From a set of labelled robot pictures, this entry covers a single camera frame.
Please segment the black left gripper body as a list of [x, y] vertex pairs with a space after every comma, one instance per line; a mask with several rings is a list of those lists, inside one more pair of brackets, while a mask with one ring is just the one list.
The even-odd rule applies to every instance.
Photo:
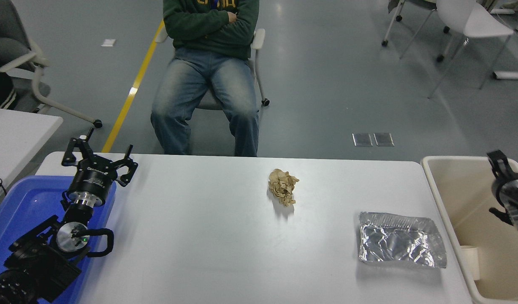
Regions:
[[117, 179], [117, 171], [79, 163], [76, 167], [75, 177], [68, 188], [68, 198], [76, 199], [82, 193], [89, 193], [98, 199], [107, 198], [112, 183]]

